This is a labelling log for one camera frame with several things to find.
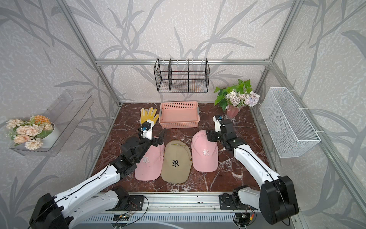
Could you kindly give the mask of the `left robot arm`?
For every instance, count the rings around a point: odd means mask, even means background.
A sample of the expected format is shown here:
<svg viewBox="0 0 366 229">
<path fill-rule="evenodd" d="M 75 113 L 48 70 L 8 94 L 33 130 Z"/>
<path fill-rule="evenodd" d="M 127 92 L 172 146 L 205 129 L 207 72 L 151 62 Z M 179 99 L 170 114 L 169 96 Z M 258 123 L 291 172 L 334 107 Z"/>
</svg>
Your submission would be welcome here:
<svg viewBox="0 0 366 229">
<path fill-rule="evenodd" d="M 37 201 L 29 221 L 30 229 L 71 229 L 85 219 L 113 209 L 127 201 L 123 188 L 114 188 L 102 196 L 94 195 L 131 174 L 151 146 L 162 145 L 165 132 L 153 137 L 152 129 L 130 137 L 121 146 L 121 154 L 100 172 L 55 196 L 47 193 Z"/>
</svg>

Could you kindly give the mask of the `pink baseball cap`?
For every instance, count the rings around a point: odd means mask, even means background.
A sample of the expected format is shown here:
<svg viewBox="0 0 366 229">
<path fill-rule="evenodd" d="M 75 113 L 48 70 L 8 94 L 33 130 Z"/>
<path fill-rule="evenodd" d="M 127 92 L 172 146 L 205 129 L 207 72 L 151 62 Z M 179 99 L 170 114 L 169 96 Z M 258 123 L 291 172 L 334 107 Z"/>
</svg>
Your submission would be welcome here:
<svg viewBox="0 0 366 229">
<path fill-rule="evenodd" d="M 150 146 L 135 170 L 135 178 L 140 181 L 152 181 L 160 177 L 164 161 L 165 145 Z"/>
<path fill-rule="evenodd" d="M 192 138 L 193 167 L 199 172 L 214 172 L 218 168 L 218 146 L 210 142 L 206 131 L 198 131 Z"/>
</svg>

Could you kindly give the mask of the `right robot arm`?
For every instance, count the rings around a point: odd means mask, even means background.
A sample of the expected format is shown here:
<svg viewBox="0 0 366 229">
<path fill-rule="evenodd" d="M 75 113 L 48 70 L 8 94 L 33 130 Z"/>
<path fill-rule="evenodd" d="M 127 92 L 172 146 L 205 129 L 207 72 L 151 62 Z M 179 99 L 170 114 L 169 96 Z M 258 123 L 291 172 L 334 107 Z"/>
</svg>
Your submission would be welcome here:
<svg viewBox="0 0 366 229">
<path fill-rule="evenodd" d="M 232 194 L 220 195 L 222 210 L 259 210 L 271 225 L 290 219 L 299 213 L 293 181 L 288 176 L 280 176 L 267 166 L 251 147 L 235 131 L 233 122 L 221 115 L 213 117 L 214 130 L 206 132 L 208 141 L 220 142 L 225 149 L 233 153 L 236 160 L 255 179 L 260 190 L 242 186 Z"/>
</svg>

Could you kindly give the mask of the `beige baseball cap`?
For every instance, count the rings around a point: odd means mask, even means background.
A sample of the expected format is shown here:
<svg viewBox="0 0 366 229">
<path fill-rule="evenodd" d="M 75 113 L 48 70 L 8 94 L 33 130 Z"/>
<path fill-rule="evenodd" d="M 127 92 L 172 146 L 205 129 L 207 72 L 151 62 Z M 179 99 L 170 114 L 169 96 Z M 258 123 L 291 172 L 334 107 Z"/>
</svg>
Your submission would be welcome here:
<svg viewBox="0 0 366 229">
<path fill-rule="evenodd" d="M 181 141 L 173 140 L 165 146 L 161 177 L 169 183 L 185 183 L 189 178 L 192 163 L 189 147 Z"/>
</svg>

